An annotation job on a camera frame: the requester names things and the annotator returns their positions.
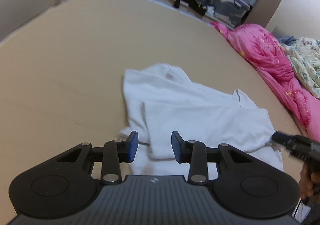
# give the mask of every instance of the pink comforter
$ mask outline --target pink comforter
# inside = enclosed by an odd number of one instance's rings
[[[256,24],[242,25],[233,31],[218,22],[210,24],[254,66],[279,101],[305,127],[309,137],[320,141],[320,101],[300,85],[277,39]]]

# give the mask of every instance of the black object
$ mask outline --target black object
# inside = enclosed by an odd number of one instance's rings
[[[175,8],[180,8],[180,0],[175,0],[173,6],[174,6]]]
[[[300,135],[287,135],[282,132],[275,132],[272,140],[290,150],[290,155],[306,162],[309,175],[313,172],[320,172],[320,143]],[[313,184],[314,195],[311,198],[302,200],[302,203],[312,206],[315,203],[317,194],[320,192],[320,184]]]
[[[299,199],[293,178],[228,145],[206,148],[172,133],[178,163],[190,163],[188,181],[176,176],[128,175],[138,134],[104,147],[82,143],[17,176],[9,196],[18,216],[11,225],[238,224],[294,225]],[[90,174],[102,161],[101,180]],[[219,177],[209,180],[207,162]]]
[[[191,9],[193,9],[195,12],[197,12],[198,14],[200,14],[201,16],[204,16],[205,13],[207,12],[206,8],[203,8],[201,4],[198,4],[198,2],[196,0],[182,0],[186,3],[189,4],[189,7]]]

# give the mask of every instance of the gray storage bin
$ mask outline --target gray storage bin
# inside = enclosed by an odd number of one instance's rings
[[[206,5],[214,6],[214,16],[233,27],[250,9],[243,0],[207,0]]]

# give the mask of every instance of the white cloth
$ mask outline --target white cloth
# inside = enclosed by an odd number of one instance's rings
[[[297,212],[294,218],[296,219],[297,222],[302,223],[303,220],[306,218],[306,216],[309,214],[310,210],[311,210],[311,207],[304,205],[301,202],[300,205],[298,206],[298,210],[295,210],[292,213],[292,216],[294,215],[295,212]]]
[[[213,15],[214,14],[214,7],[208,6],[207,13],[210,15]]]
[[[123,93],[129,127],[121,133],[136,130],[154,159],[174,158],[172,131],[208,147],[224,142],[242,151],[261,148],[274,133],[267,110],[242,91],[230,95],[193,83],[181,68],[168,64],[126,70]]]

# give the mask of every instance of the bed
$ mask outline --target bed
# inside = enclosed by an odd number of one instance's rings
[[[256,24],[245,24],[233,31],[217,22],[211,25],[256,69],[307,135],[320,141],[320,101],[299,82],[283,45]]]
[[[124,70],[162,62],[219,91],[241,89],[276,130],[299,133],[259,74],[207,23],[149,0],[68,0],[0,43],[0,223],[15,215],[15,176],[79,143],[116,139],[127,126]],[[286,172],[299,169],[284,157]]]

